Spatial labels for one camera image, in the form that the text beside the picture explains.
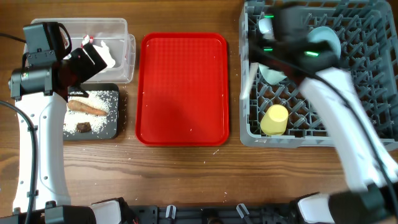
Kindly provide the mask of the white napkin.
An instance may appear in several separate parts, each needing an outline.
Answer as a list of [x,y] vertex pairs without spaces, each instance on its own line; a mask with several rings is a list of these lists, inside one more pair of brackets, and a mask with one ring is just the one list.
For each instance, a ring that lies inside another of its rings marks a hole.
[[99,73],[104,73],[107,68],[113,68],[115,66],[116,61],[111,56],[110,49],[103,40],[100,42],[100,45],[94,44],[93,47],[107,64],[107,67],[104,70],[100,71]]

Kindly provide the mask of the red snack wrapper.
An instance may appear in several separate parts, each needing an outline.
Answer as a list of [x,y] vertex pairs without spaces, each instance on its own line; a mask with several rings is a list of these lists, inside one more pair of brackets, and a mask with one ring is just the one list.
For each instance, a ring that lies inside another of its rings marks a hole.
[[91,35],[85,35],[83,37],[83,40],[81,42],[81,47],[83,47],[84,45],[88,44],[88,43],[93,43],[94,37]]

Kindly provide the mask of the brown carrot-like food piece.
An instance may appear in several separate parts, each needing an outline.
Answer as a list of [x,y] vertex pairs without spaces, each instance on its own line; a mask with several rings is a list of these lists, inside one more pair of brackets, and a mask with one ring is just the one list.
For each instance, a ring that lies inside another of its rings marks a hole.
[[87,114],[92,114],[92,115],[97,115],[97,116],[106,116],[108,114],[106,111],[93,108],[87,104],[84,104],[84,103],[82,103],[80,101],[76,101],[76,100],[69,101],[67,103],[67,106],[72,111],[79,111],[82,113],[87,113]]

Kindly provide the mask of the white rice pile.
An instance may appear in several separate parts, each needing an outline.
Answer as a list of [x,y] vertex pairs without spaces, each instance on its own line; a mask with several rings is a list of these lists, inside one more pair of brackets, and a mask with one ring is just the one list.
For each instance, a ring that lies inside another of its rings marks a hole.
[[[117,133],[119,92],[117,90],[91,90],[88,97],[78,96],[76,91],[70,93],[68,102],[80,101],[93,108],[106,111],[106,116],[97,116],[79,111],[72,111],[67,106],[67,112],[63,122],[63,135],[65,139],[111,139]],[[91,131],[79,133],[76,130],[77,123],[89,122]]]

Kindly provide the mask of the brown food scrap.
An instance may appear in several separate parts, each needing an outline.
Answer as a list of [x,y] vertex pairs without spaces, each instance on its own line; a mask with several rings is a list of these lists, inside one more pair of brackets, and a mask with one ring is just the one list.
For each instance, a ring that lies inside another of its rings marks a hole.
[[91,131],[91,124],[89,122],[77,123],[76,130],[79,133],[87,133]]

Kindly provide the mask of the white plastic spoon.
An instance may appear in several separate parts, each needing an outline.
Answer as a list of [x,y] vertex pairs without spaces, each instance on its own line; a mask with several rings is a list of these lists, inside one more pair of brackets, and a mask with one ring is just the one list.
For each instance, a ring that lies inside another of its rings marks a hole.
[[241,91],[241,94],[239,97],[240,100],[245,100],[245,99],[249,98],[252,84],[254,83],[258,69],[259,69],[259,64],[257,62],[250,63],[249,70],[248,70],[248,79],[246,80],[246,82],[244,84],[244,88]]

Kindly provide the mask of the small light blue bowl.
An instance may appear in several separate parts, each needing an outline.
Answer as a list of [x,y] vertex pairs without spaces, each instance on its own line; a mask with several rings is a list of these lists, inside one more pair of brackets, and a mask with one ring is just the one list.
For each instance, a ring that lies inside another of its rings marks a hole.
[[272,18],[264,17],[258,22],[259,32],[263,39],[274,40],[274,30],[272,26]]

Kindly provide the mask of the green bowl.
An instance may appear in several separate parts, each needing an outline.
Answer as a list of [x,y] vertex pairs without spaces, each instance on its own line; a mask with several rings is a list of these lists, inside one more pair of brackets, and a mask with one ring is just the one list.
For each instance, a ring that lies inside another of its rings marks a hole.
[[265,81],[270,85],[276,85],[287,78],[283,72],[273,70],[263,64],[259,64],[259,71]]

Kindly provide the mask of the yellow plastic cup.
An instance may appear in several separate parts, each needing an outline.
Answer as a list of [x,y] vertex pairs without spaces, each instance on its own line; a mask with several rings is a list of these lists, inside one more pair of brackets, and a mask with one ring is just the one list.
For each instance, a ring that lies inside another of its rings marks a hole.
[[289,112],[282,105],[272,105],[261,119],[260,128],[268,136],[282,135],[287,128]]

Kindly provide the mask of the large light blue plate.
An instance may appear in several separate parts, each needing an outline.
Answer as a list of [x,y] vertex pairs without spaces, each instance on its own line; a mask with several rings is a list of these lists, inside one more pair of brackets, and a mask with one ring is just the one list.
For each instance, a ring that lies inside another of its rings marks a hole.
[[308,40],[313,43],[327,41],[335,55],[338,57],[338,59],[340,59],[341,44],[334,30],[326,26],[317,27],[310,31],[307,37]]

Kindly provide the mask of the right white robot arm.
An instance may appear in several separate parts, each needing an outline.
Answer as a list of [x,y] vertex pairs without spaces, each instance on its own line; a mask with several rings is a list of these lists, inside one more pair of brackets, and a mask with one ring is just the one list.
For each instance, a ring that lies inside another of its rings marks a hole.
[[271,22],[249,39],[249,76],[260,65],[291,79],[322,120],[346,177],[347,191],[296,201],[301,223],[377,223],[397,216],[397,162],[387,152],[327,41],[311,42],[299,5],[271,7]]

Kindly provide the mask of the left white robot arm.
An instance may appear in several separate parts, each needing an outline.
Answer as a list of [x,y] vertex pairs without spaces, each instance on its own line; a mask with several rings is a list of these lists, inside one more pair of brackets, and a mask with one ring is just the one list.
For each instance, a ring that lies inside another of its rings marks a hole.
[[40,22],[23,28],[27,52],[8,86],[19,119],[19,184],[12,215],[2,223],[135,223],[123,198],[73,206],[63,160],[68,91],[106,67],[92,44],[74,49],[65,26]]

